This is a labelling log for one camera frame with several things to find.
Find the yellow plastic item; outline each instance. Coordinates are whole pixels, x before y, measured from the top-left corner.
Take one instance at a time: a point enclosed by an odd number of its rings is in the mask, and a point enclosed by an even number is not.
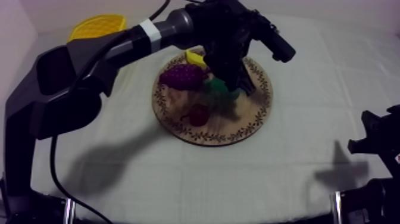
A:
[[[68,41],[73,39],[98,38],[126,29],[123,15],[103,14],[79,23],[71,33]]]
[[[186,59],[189,64],[200,66],[203,70],[207,68],[206,63],[203,60],[203,56],[193,53],[190,50],[186,50]]]

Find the purple grapes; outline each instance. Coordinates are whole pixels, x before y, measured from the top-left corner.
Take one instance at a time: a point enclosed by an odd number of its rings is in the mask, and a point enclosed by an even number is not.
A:
[[[199,66],[193,64],[178,64],[166,70],[160,76],[160,82],[177,90],[198,90],[203,85],[207,74]]]

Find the wooden plate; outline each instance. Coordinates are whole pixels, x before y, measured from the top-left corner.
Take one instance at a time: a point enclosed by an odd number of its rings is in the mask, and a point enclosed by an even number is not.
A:
[[[250,97],[240,92],[236,100],[221,101],[205,91],[178,91],[159,83],[160,74],[177,64],[186,64],[185,53],[172,59],[160,71],[153,86],[152,105],[160,123],[176,137],[196,145],[223,146],[234,144],[254,134],[267,120],[273,98],[270,79],[253,59],[243,59],[257,90]],[[187,115],[194,104],[207,105],[210,119],[201,127],[190,125]]]

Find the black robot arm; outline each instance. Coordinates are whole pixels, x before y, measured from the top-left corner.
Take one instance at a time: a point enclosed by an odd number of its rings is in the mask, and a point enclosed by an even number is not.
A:
[[[276,28],[237,0],[207,0],[174,10],[166,21],[146,20],[129,30],[73,40],[38,56],[5,107],[4,193],[9,215],[38,202],[30,187],[35,141],[85,127],[110,96],[119,68],[163,48],[202,45],[205,61],[229,89],[248,95],[254,85],[242,58],[252,39],[261,40],[275,60],[287,62],[294,49]]]

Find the white tape band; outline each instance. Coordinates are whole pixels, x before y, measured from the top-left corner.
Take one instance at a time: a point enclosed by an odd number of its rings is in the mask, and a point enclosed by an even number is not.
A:
[[[150,39],[151,52],[159,51],[161,48],[161,33],[157,29],[157,27],[154,26],[153,22],[150,19],[143,21],[140,26],[143,28]]]

